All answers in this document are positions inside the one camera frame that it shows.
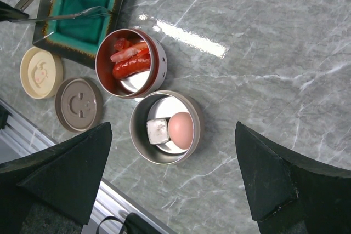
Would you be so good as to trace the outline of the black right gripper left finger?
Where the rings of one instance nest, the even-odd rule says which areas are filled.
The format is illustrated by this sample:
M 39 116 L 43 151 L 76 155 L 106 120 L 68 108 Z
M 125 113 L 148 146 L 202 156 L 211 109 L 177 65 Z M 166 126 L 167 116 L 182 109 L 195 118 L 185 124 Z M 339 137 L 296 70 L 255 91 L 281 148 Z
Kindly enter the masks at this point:
M 112 142 L 109 122 L 1 164 L 1 233 L 81 233 Z

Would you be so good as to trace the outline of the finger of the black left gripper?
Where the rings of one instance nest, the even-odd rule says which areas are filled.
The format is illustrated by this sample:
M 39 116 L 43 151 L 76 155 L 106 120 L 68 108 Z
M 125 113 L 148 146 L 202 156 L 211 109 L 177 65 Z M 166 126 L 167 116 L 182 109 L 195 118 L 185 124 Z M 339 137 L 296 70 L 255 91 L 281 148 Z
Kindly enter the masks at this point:
M 0 22 L 26 20 L 28 18 L 29 15 L 27 13 L 24 13 L 0 1 Z

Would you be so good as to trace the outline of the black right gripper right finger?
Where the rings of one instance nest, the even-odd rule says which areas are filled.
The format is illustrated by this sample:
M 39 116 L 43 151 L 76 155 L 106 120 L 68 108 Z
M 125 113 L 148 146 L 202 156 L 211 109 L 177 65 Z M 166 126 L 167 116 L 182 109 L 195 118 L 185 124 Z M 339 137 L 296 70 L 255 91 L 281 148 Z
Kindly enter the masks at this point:
M 294 152 L 241 122 L 235 147 L 260 233 L 350 233 L 350 170 Z

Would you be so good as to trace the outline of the steel serving tongs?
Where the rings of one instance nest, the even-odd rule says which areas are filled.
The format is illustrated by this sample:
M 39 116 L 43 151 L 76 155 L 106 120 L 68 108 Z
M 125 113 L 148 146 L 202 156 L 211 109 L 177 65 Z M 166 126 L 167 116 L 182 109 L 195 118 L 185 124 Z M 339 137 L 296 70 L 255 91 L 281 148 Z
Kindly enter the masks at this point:
M 27 7 L 33 2 L 34 0 L 19 0 L 15 5 L 15 9 L 20 12 L 24 12 Z M 108 8 L 97 6 L 91 7 L 86 10 L 83 10 L 78 13 L 67 14 L 67 15 L 57 15 L 57 16 L 49 16 L 44 18 L 30 18 L 28 14 L 20 15 L 19 13 L 15 15 L 15 18 L 7 18 L 7 21 L 13 23 L 31 23 L 31 22 L 44 22 L 44 21 L 54 21 L 54 20 L 72 20 L 78 18 L 98 18 L 101 16 L 113 16 L 115 13 Z

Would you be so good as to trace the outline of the pink egg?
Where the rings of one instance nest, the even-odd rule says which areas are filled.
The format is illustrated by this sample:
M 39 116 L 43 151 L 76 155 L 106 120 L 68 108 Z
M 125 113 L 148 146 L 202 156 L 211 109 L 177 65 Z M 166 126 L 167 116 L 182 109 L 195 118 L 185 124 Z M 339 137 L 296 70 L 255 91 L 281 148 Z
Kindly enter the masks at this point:
M 191 116 L 187 112 L 178 112 L 168 122 L 170 140 L 180 149 L 186 150 L 193 141 L 194 127 Z

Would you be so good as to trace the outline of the red sausage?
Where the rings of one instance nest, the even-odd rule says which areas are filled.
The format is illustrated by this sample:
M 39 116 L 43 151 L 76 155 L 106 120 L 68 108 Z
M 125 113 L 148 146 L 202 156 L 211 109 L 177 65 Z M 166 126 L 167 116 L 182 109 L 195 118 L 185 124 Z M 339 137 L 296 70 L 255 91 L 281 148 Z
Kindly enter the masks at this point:
M 115 79 L 121 80 L 136 73 L 147 71 L 150 69 L 150 67 L 150 54 L 134 56 L 128 60 L 118 62 L 112 70 L 112 75 Z

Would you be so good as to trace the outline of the orange shrimp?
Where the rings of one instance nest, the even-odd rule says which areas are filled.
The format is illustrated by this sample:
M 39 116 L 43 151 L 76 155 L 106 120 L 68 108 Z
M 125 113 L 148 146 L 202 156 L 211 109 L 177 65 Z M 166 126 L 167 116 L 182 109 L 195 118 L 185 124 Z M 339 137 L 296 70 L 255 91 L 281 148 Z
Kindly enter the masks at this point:
M 148 48 L 148 45 L 145 42 L 139 42 L 135 45 L 132 45 L 131 47 L 128 47 L 122 51 L 111 55 L 110 60 L 115 63 L 125 61 L 146 48 Z

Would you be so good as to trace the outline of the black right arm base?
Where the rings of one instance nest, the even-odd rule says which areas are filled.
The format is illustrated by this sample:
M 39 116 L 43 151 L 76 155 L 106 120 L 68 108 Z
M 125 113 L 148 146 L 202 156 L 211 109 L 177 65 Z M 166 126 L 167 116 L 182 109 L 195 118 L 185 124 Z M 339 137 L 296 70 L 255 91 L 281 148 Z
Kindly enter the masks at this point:
M 160 234 L 158 230 L 156 230 L 153 226 L 151 226 L 148 222 L 146 222 L 136 213 L 128 214 L 124 222 L 115 216 L 105 217 L 98 225 L 96 229 L 96 234 L 99 234 L 100 226 L 102 225 L 102 223 L 108 220 L 117 221 L 122 225 L 119 234 Z

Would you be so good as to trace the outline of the teal square ceramic plate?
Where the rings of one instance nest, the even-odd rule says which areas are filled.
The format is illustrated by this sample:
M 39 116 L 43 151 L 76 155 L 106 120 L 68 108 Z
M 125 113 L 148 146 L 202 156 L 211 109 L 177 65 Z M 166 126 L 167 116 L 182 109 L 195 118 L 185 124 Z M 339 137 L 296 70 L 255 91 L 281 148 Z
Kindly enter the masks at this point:
M 101 6 L 111 15 L 37 22 L 32 44 L 60 57 L 95 68 L 95 55 L 103 39 L 117 29 L 123 0 L 40 0 L 38 16 L 78 13 Z

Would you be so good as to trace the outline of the cream round lid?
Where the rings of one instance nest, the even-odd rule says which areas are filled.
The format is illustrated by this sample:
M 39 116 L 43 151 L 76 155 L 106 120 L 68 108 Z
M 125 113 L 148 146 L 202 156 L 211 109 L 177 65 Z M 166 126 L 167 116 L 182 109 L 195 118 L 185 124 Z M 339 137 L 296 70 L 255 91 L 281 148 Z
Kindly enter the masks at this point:
M 24 91 L 33 99 L 55 96 L 63 81 L 61 57 L 38 47 L 30 48 L 22 57 L 20 80 Z

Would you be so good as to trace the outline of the brown round lid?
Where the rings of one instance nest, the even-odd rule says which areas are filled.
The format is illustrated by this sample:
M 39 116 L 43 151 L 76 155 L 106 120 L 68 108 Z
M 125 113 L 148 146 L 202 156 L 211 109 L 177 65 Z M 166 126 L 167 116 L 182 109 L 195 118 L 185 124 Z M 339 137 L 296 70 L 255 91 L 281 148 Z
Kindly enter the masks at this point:
M 80 133 L 99 124 L 103 97 L 90 79 L 70 78 L 59 86 L 54 106 L 61 125 L 70 132 Z

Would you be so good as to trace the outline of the brown-rimmed steel container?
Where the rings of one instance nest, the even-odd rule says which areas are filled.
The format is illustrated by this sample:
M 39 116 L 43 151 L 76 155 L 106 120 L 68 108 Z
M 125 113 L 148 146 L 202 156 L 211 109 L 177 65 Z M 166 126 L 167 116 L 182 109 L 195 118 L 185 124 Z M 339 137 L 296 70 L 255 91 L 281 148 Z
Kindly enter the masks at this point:
M 187 112 L 192 119 L 194 135 L 190 147 L 182 150 L 171 141 L 150 144 L 147 121 L 171 118 L 178 112 Z M 201 144 L 205 133 L 205 120 L 200 105 L 192 97 L 171 90 L 159 90 L 138 102 L 131 114 L 129 132 L 133 145 L 146 160 L 159 165 L 177 164 L 189 158 Z

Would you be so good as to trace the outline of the white red-rimmed steel container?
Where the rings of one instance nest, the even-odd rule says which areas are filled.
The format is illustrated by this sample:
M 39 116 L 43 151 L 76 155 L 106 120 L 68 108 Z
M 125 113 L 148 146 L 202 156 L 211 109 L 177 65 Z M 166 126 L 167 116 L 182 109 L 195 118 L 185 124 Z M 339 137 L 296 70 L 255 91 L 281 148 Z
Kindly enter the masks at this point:
M 125 79 L 115 79 L 112 70 L 117 63 L 112 62 L 110 56 L 119 52 L 114 48 L 118 38 L 125 38 L 132 45 L 145 42 L 148 48 L 134 56 L 150 54 L 150 69 Z M 167 57 L 160 42 L 145 32 L 137 29 L 120 29 L 110 33 L 100 44 L 95 56 L 95 72 L 101 86 L 110 94 L 122 99 L 141 98 L 159 89 L 165 80 Z

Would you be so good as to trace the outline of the aluminium rail frame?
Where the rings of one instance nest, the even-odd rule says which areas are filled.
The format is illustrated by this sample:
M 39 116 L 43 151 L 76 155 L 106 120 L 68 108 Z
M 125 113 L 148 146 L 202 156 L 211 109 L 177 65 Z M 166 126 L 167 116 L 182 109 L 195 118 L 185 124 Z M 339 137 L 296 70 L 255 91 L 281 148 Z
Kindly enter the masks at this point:
M 8 111 L 7 121 L 1 129 L 1 162 L 25 157 L 56 144 L 52 138 L 18 113 L 5 101 L 1 106 Z M 175 233 L 165 223 L 153 216 L 107 180 L 102 179 L 95 204 L 83 233 L 95 233 L 98 224 L 107 216 L 115 216 L 124 221 L 128 214 L 139 215 L 160 233 Z

